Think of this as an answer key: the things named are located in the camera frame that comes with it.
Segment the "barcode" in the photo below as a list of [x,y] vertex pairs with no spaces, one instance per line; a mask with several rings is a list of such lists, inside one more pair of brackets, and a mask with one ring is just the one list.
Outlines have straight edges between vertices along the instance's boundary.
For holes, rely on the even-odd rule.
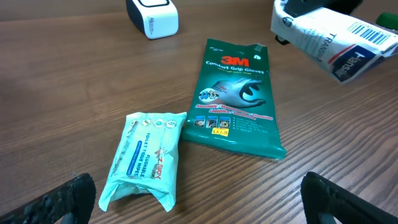
[[355,22],[347,30],[376,45],[381,45],[390,37],[390,34],[382,32],[379,29],[375,29],[372,26],[369,26],[367,24],[362,24],[360,22]]

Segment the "light blue packet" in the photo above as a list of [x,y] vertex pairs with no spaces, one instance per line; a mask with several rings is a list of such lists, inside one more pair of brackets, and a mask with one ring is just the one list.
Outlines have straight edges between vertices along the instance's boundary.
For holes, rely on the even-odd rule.
[[166,212],[175,205],[178,139],[187,113],[127,115],[99,207],[131,194],[152,194]]

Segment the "blue label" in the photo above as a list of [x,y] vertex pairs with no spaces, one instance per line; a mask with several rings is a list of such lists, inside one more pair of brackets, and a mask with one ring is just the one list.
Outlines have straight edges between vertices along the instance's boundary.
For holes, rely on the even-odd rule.
[[131,159],[129,168],[127,169],[127,175],[131,175],[131,173],[132,173],[132,170],[133,170],[134,165],[136,164],[136,161],[138,158],[139,150],[141,149],[141,145],[142,145],[142,141],[138,141],[136,151],[134,152],[134,155],[132,155],[132,159]]
[[376,56],[361,46],[355,46],[340,56],[332,65],[332,74],[341,82],[351,78],[359,69]]

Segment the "red stripe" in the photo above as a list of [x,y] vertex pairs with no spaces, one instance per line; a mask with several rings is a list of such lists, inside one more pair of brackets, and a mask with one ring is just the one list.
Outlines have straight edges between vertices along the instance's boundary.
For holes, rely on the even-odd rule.
[[342,50],[341,52],[338,52],[335,56],[333,56],[331,59],[329,59],[328,63],[331,63],[332,61],[334,61],[336,58],[338,58],[340,55],[342,55],[344,52],[346,52],[353,46],[355,46],[355,44],[352,44],[351,46],[347,47],[346,49]]

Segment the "green bottle cap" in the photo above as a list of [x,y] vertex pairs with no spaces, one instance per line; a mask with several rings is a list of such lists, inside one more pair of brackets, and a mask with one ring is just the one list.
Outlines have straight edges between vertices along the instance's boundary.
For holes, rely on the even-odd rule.
[[376,24],[388,29],[398,30],[398,15],[390,12],[383,12],[378,19]]

